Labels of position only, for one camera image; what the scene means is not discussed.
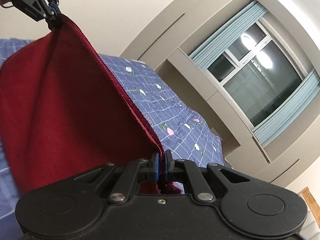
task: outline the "blue plaid bedsheet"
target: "blue plaid bedsheet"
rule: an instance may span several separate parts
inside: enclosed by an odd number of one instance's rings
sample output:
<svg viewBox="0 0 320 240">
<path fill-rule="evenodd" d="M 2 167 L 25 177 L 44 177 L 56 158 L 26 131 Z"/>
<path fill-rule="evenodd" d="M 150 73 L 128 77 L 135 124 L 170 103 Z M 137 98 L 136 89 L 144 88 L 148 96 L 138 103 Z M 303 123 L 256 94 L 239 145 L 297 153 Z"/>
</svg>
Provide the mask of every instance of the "blue plaid bedsheet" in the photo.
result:
<svg viewBox="0 0 320 240">
<path fill-rule="evenodd" d="M 0 39 L 0 67 L 9 56 L 30 42 Z M 164 149 L 172 151 L 174 159 L 190 159 L 200 167 L 210 162 L 223 165 L 219 137 L 210 132 L 202 116 L 187 107 L 152 69 L 140 61 L 100 56 L 149 121 Z M 0 143 L 0 239 L 16 239 L 16 235 L 5 235 L 2 229 L 18 227 L 14 219 L 18 199 Z"/>
</svg>

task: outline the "black cable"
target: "black cable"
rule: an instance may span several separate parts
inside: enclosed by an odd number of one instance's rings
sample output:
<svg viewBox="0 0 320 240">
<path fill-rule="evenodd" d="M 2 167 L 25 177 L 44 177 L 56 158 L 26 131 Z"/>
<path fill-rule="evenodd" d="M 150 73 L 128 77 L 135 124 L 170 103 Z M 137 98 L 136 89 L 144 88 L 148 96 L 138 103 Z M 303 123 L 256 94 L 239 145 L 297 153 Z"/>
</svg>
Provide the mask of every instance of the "black cable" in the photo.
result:
<svg viewBox="0 0 320 240">
<path fill-rule="evenodd" d="M 2 8 L 5 8 L 5 9 L 8 9 L 8 8 L 11 8 L 13 7 L 13 5 L 10 5 L 10 6 L 4 6 L 4 5 L 1 5 Z"/>
</svg>

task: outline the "bedding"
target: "bedding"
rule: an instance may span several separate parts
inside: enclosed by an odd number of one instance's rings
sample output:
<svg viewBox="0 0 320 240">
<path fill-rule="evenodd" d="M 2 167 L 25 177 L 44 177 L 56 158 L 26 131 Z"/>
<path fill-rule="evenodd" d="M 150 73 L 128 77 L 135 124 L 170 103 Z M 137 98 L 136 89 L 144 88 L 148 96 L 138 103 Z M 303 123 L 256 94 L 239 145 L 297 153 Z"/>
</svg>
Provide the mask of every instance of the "bedding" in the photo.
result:
<svg viewBox="0 0 320 240">
<path fill-rule="evenodd" d="M 10 55 L 30 42 L 18 39 L 0 40 L 0 67 Z M 148 120 L 164 149 L 172 151 L 174 159 L 190 159 L 200 167 L 205 167 L 210 162 L 223 164 L 219 137 L 213 135 L 204 119 L 187 107 L 145 63 L 105 55 L 100 57 Z M 0 228 L 9 227 L 4 223 L 14 220 L 12 217 L 18 198 L 19 194 L 0 144 Z"/>
</svg>

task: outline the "window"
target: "window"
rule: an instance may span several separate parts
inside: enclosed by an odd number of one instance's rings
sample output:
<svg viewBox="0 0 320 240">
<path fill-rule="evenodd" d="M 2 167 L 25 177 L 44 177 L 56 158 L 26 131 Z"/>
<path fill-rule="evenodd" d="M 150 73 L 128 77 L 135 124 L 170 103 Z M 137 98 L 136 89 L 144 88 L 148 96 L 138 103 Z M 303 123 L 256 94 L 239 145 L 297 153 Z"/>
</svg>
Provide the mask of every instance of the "window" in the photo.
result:
<svg viewBox="0 0 320 240">
<path fill-rule="evenodd" d="M 208 70 L 255 127 L 272 114 L 302 79 L 260 23 L 244 32 Z"/>
</svg>

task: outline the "silver rivet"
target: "silver rivet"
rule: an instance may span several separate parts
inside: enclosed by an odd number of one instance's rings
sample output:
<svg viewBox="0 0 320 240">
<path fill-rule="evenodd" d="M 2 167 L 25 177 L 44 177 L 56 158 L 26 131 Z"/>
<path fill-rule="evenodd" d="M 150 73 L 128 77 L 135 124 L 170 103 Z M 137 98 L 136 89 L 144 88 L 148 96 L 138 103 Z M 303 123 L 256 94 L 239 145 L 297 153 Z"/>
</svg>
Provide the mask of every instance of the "silver rivet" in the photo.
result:
<svg viewBox="0 0 320 240">
<path fill-rule="evenodd" d="M 213 200 L 213 196 L 210 193 L 200 193 L 198 194 L 198 199 L 202 201 L 210 201 Z"/>
<path fill-rule="evenodd" d="M 158 199 L 158 203 L 159 204 L 166 204 L 166 200 L 165 199 Z"/>
<path fill-rule="evenodd" d="M 113 201 L 123 201 L 125 200 L 125 195 L 122 193 L 113 193 L 110 195 L 110 199 Z"/>
</svg>

